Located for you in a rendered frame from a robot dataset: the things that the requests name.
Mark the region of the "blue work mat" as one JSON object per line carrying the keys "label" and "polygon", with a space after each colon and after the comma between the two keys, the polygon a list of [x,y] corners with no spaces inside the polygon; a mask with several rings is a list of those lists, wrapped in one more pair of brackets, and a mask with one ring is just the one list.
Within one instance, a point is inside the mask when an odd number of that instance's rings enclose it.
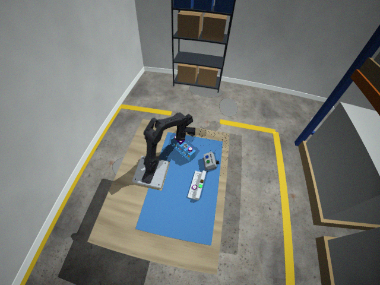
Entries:
{"label": "blue work mat", "polygon": [[[222,141],[185,136],[196,153],[188,161],[171,146],[168,132],[159,160],[170,162],[162,191],[149,188],[135,229],[157,235],[211,245],[219,187]],[[213,152],[216,169],[205,170],[204,154]],[[188,198],[195,171],[206,171],[198,200]]]}

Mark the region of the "white rectangular console with lamps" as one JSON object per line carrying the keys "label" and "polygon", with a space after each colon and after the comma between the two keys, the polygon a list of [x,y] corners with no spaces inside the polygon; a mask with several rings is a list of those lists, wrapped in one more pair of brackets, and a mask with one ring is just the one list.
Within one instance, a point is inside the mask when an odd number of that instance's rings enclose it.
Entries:
{"label": "white rectangular console with lamps", "polygon": [[[191,184],[191,187],[189,190],[188,198],[192,198],[194,200],[199,201],[202,186],[204,183],[205,174],[206,174],[206,171],[204,171],[204,170],[202,172],[195,171],[194,178],[192,180],[192,184]],[[196,185],[197,189],[195,189],[195,190],[192,189],[193,185]]]}

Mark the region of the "grey key panel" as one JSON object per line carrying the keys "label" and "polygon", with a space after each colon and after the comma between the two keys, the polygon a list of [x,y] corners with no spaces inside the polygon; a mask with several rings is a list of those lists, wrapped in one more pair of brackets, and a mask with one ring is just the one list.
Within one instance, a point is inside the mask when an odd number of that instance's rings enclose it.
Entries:
{"label": "grey key panel", "polygon": [[211,152],[204,154],[203,157],[205,170],[212,170],[217,168],[219,161],[215,160],[214,154]]}

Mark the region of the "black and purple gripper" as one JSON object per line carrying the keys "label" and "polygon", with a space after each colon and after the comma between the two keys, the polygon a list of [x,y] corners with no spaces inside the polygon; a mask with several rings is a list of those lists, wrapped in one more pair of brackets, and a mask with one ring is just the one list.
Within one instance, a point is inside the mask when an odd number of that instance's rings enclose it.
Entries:
{"label": "black and purple gripper", "polygon": [[[185,137],[181,137],[181,132],[183,132],[183,131],[178,131],[177,130],[177,132],[176,132],[176,141],[179,144],[182,144],[185,141]],[[181,143],[179,141],[181,141]]]}

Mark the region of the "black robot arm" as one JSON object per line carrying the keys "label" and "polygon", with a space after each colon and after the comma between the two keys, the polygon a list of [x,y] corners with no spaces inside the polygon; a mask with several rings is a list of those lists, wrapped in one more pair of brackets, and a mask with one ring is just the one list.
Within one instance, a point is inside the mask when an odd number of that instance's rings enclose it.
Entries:
{"label": "black robot arm", "polygon": [[[146,129],[144,130],[144,135],[147,143],[147,154],[144,158],[145,173],[142,177],[142,182],[150,184],[157,169],[159,160],[156,160],[156,148],[157,143],[162,138],[163,131],[170,127],[177,126],[178,131],[183,131],[180,132],[180,137],[185,137],[186,132],[193,137],[195,135],[195,128],[186,127],[192,122],[193,118],[190,114],[187,114],[185,116],[180,112],[166,119],[151,119]],[[154,126],[156,130],[153,129]]]}

